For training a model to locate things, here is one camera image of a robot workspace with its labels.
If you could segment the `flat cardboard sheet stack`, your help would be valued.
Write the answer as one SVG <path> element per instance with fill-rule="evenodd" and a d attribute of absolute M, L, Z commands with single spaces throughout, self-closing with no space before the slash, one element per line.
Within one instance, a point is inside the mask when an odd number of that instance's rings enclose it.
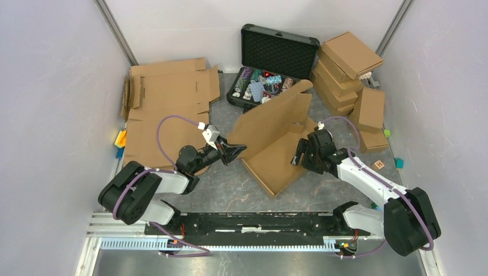
<path fill-rule="evenodd" d="M 173 169 L 182 147 L 206 145 L 197 126 L 209 124 L 210 105 L 219 97 L 218 67 L 203 57 L 131 67 L 121 114 L 127 130 L 123 163 Z"/>

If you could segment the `wooden letter block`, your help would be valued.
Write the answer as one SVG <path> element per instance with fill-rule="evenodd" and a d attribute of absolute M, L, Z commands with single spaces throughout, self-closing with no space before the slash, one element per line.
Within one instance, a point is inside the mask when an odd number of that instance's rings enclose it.
<path fill-rule="evenodd" d="M 372 168 L 375 171 L 379 171 L 385 167 L 385 164 L 381 160 L 377 160 L 376 162 L 373 163 Z"/>

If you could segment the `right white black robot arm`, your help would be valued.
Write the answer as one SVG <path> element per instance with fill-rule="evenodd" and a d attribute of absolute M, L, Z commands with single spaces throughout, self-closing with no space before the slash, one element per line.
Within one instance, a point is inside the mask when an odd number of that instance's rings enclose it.
<path fill-rule="evenodd" d="M 333 210 L 332 226 L 340 235 L 353 229 L 381 237 L 399 255 L 432 250 L 441 236 L 433 206 L 426 191 L 407 189 L 371 170 L 351 150 L 338 149 L 332 135 L 316 128 L 301 138 L 291 164 L 317 174 L 330 174 L 366 195 L 379 209 L 350 201 Z"/>

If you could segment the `blue toy blocks stack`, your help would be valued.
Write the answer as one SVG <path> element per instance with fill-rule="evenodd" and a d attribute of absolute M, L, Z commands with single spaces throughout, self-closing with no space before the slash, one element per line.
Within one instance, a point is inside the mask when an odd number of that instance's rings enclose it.
<path fill-rule="evenodd" d="M 374 209 L 374 210 L 378 210 L 378 211 L 381 211 L 381 207 L 379 207 L 377 204 L 375 204 L 374 202 L 371 203 L 371 208 Z"/>

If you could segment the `black poker chip case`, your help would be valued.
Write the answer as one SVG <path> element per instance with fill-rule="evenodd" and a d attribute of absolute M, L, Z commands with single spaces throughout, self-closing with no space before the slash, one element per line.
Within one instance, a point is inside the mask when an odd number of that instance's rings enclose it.
<path fill-rule="evenodd" d="M 254 24 L 241 28 L 241 64 L 227 101 L 244 112 L 309 79 L 319 40 Z"/>

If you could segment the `low folded cardboard box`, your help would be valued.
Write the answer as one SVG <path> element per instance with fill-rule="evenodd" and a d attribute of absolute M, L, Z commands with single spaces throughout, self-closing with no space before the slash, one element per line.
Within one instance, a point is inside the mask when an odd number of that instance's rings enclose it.
<path fill-rule="evenodd" d="M 363 154 L 382 152 L 389 147 L 388 140 L 382 129 L 375 132 L 359 131 L 359 135 L 360 151 Z"/>

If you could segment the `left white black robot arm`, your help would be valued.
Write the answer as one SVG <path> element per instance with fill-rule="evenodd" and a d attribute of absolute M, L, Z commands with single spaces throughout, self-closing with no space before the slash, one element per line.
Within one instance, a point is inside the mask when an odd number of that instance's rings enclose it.
<path fill-rule="evenodd" d="M 182 147 L 175 171 L 148 168 L 130 161 L 101 190 L 98 203 L 114 219 L 127 225 L 139 220 L 154 222 L 166 234 L 174 234 L 181 226 L 178 210 L 157 196 L 191 193 L 200 181 L 197 172 L 217 161 L 228 165 L 246 149 L 244 144 L 229 144 L 225 138 L 218 137 L 215 145 L 201 149 L 192 145 Z"/>

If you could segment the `stacked folded cardboard boxes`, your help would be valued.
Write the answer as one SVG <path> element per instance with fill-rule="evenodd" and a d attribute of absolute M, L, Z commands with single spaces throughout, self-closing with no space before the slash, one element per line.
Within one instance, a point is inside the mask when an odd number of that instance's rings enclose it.
<path fill-rule="evenodd" d="M 351 79 L 325 54 L 318 51 L 318 61 L 312 70 L 311 81 L 317 95 L 334 116 L 348 116 L 364 87 L 359 79 Z"/>

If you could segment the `aluminium frame rail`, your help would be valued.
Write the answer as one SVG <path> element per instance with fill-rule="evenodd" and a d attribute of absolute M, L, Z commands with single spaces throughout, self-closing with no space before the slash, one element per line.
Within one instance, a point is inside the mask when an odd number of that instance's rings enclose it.
<path fill-rule="evenodd" d="M 111 213 L 93 213 L 87 230 L 87 237 L 144 237 L 146 224 L 137 221 L 126 225 L 121 220 L 115 220 Z"/>

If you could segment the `teal toy cube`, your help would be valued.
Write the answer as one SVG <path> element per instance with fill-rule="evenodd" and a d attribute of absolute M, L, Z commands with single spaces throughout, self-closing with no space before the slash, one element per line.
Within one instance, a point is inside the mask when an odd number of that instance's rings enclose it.
<path fill-rule="evenodd" d="M 404 168 L 404 160 L 402 158 L 394 158 L 395 167 L 397 170 Z"/>

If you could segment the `yellow orange toy block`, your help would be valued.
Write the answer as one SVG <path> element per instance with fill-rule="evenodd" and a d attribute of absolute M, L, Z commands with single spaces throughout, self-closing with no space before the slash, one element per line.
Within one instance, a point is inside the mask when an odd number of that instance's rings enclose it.
<path fill-rule="evenodd" d="M 115 139 L 114 145 L 117 148 L 124 148 L 126 145 L 126 139 L 127 139 L 127 131 L 122 130 L 118 133 L 118 135 Z"/>

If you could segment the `leaning folded cardboard box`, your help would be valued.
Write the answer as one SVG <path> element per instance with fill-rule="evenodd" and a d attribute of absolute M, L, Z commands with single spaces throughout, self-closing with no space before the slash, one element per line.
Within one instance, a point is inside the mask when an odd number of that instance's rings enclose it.
<path fill-rule="evenodd" d="M 349 119 L 360 131 L 380 131 L 383 127 L 385 92 L 364 87 L 358 95 Z"/>

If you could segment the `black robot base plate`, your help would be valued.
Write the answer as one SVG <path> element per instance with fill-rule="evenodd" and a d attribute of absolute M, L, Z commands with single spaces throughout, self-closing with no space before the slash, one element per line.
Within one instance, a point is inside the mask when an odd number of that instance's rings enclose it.
<path fill-rule="evenodd" d="M 330 212 L 183 213 L 165 227 L 198 246 L 319 246 L 353 236 Z"/>

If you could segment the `white plastic connector piece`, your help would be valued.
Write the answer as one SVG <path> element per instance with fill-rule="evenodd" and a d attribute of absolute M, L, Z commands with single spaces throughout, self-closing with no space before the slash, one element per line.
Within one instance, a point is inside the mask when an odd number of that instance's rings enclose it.
<path fill-rule="evenodd" d="M 359 76 L 359 80 L 362 81 L 363 85 L 367 88 L 378 90 L 380 87 L 380 83 L 372 77 L 372 72 Z"/>

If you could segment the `brown cardboard box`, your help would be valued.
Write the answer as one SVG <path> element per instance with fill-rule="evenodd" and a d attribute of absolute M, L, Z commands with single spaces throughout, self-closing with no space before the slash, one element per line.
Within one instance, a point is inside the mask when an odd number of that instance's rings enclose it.
<path fill-rule="evenodd" d="M 244 144 L 239 154 L 243 165 L 272 198 L 305 172 L 291 164 L 296 147 L 316 127 L 308 117 L 312 94 L 309 80 L 300 80 L 290 89 L 241 115 L 227 135 L 231 144 Z"/>

